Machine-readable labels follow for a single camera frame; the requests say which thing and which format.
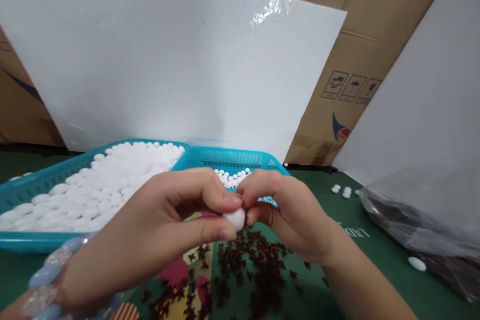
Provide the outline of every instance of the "bracelet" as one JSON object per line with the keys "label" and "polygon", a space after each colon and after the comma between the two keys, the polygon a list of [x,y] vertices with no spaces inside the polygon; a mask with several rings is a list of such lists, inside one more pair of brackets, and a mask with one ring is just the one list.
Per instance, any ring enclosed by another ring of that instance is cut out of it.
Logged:
{"label": "bracelet", "polygon": [[[58,289],[52,283],[62,272],[62,266],[96,234],[97,231],[81,237],[74,237],[46,258],[43,267],[34,273],[28,282],[28,288],[34,292],[23,305],[24,315],[32,317],[32,320],[74,320],[71,314],[61,316],[62,306],[54,303]],[[122,293],[114,295],[109,305],[91,319],[109,319],[120,306],[121,298]]]}

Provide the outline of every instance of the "table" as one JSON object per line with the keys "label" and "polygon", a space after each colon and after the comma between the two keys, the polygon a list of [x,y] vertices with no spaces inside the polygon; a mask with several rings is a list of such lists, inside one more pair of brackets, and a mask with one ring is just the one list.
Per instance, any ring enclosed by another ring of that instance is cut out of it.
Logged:
{"label": "table", "polygon": [[[0,151],[0,182],[23,173],[42,169],[69,156],[41,156],[25,153],[5,153]],[[315,194],[325,212],[341,224],[352,236],[362,251],[373,261],[380,271],[395,286],[419,319],[480,319],[480,304],[468,304],[450,290],[439,279],[428,272],[413,269],[406,252],[369,219],[359,198],[353,195],[346,200],[341,193],[334,194],[335,184],[349,186],[353,191],[361,186],[344,173],[327,174],[318,171],[290,171],[291,175],[303,181]],[[275,242],[277,237],[262,224],[255,225],[267,239]],[[219,274],[215,266],[218,244],[213,248],[212,278]],[[0,250],[0,309],[4,309],[25,289],[30,276],[38,270],[45,259],[44,255],[16,254]],[[323,271],[313,266],[309,271],[295,254],[285,260],[288,270],[298,272],[298,279],[287,281],[283,290],[282,316],[292,319],[342,319],[340,309],[332,293],[322,281]],[[299,297],[294,284],[303,289]],[[253,286],[245,281],[245,286],[232,286],[230,301],[222,309],[213,309],[211,320],[230,319],[235,315],[239,320],[249,316],[249,298]]]}

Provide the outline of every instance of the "plastic tray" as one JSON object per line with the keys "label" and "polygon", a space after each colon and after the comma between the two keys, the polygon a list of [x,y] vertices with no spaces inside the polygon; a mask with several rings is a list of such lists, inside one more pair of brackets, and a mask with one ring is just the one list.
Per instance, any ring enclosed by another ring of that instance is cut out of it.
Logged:
{"label": "plastic tray", "polygon": [[[173,143],[177,146],[183,146],[186,151],[173,166],[172,171],[179,170],[178,164],[190,149],[188,144],[175,141],[136,138],[112,142],[103,147],[0,185],[0,214],[13,209],[18,204],[29,203],[35,195],[48,193],[55,185],[63,183],[66,178],[77,173],[80,169],[89,168],[90,163],[94,160],[94,155],[103,153],[113,145],[141,141],[145,143],[159,142],[160,144]],[[0,231],[0,249],[7,249],[16,253],[48,254],[75,236],[78,236],[78,234],[74,232]]]}
{"label": "plastic tray", "polygon": [[[260,151],[248,151],[237,149],[225,149],[220,147],[196,146],[188,149],[175,165],[176,170],[185,170],[190,168],[209,167],[212,169],[222,169],[231,174],[249,168],[276,170],[282,175],[291,176],[280,162],[269,153]],[[278,204],[270,197],[261,197],[258,201],[263,201],[274,205]]]}

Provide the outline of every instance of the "clear plastic bag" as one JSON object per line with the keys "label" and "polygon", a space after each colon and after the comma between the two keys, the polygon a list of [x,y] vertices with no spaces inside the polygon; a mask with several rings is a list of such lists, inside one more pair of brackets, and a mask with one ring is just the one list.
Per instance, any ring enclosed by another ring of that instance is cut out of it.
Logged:
{"label": "clear plastic bag", "polygon": [[359,192],[372,221],[469,302],[480,298],[480,160],[423,163]]}

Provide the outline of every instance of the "foam board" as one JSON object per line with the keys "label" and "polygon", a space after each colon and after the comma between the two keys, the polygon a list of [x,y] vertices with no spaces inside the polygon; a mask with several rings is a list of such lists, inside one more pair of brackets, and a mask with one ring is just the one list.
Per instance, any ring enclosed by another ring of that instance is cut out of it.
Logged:
{"label": "foam board", "polygon": [[252,26],[271,1],[0,0],[0,24],[70,150],[143,137],[282,161],[346,13],[281,0]]}

